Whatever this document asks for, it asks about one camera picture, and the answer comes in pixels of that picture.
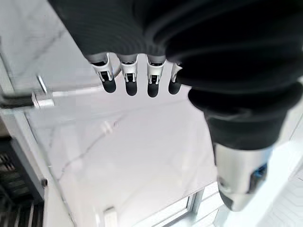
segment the metal rod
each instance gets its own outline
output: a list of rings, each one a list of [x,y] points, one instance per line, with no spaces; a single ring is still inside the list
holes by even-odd
[[[45,83],[44,83],[42,77],[39,74],[37,74],[37,79],[39,81],[39,84],[40,84],[42,90],[44,91],[44,93],[47,94],[47,89],[46,89]]]
[[[33,215],[34,215],[34,203],[32,203],[30,207],[30,212],[29,212],[29,218],[28,218],[28,225],[27,227],[32,227],[33,224]]]
[[[18,227],[18,226],[19,226],[20,213],[21,213],[21,206],[18,208],[18,213],[17,213],[17,216],[16,216],[16,220],[15,220],[15,225],[14,225],[14,227]]]

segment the white panel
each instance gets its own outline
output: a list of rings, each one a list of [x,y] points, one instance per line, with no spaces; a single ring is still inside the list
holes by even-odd
[[[130,227],[216,176],[206,123],[187,101],[35,131],[80,227],[110,206]]]

